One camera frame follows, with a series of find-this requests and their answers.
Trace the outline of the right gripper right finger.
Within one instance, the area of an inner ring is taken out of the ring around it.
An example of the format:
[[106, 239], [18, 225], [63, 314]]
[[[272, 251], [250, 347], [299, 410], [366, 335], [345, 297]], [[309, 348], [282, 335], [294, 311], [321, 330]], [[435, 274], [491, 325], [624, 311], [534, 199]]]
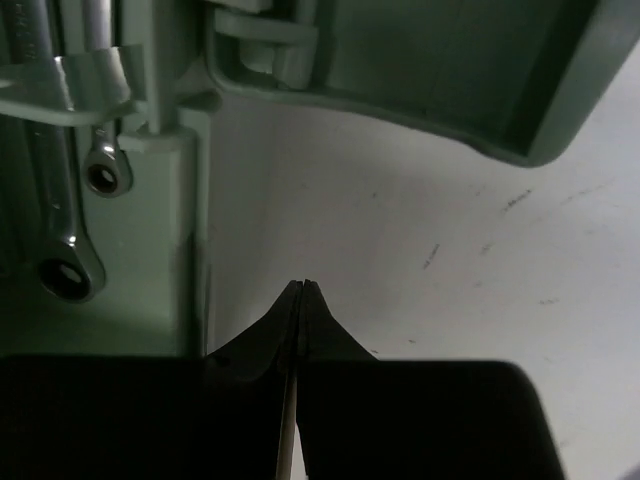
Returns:
[[380, 360], [306, 281], [296, 420], [310, 479], [560, 479], [540, 398], [498, 360]]

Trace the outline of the large ratchet wrench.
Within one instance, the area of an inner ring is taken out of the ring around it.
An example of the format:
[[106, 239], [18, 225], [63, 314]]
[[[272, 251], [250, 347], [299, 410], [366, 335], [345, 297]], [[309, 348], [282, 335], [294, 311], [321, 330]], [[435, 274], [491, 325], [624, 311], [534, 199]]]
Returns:
[[1, 111], [23, 125], [40, 209], [36, 274], [50, 294], [84, 303], [104, 287], [105, 270], [85, 228], [74, 133], [54, 116], [65, 100], [58, 4], [4, 1], [1, 22], [10, 59]]

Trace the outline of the small combination wrench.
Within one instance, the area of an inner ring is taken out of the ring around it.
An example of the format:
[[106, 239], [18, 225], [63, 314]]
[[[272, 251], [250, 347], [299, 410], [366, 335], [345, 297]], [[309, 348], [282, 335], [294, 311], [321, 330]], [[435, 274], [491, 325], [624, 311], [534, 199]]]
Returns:
[[[116, 45], [118, 36], [117, 1], [83, 1], [84, 46], [100, 50]], [[118, 143], [120, 120], [91, 128], [91, 147], [83, 163], [84, 178], [97, 195], [115, 198], [127, 193], [133, 175], [126, 154]]]

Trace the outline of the green plastic toolbox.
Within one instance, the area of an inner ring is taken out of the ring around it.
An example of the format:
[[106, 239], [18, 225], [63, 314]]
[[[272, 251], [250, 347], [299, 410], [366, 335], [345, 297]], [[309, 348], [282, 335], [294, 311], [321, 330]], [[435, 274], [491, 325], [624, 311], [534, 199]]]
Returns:
[[[20, 120], [1, 111], [1, 352], [186, 356], [207, 348], [225, 227], [256, 215], [262, 108], [319, 107], [463, 143], [507, 164], [556, 160], [639, 41], [635, 1], [117, 1], [116, 45], [84, 46], [58, 4], [63, 107], [86, 232], [105, 270], [89, 301], [35, 270], [40, 209]], [[131, 189], [83, 163], [120, 120]]]

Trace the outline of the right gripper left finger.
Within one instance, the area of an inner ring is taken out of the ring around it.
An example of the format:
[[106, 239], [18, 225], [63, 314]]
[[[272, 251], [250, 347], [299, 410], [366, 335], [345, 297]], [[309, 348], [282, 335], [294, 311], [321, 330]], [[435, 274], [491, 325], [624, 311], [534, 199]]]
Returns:
[[200, 358], [15, 355], [1, 362], [5, 479], [276, 479], [303, 285]]

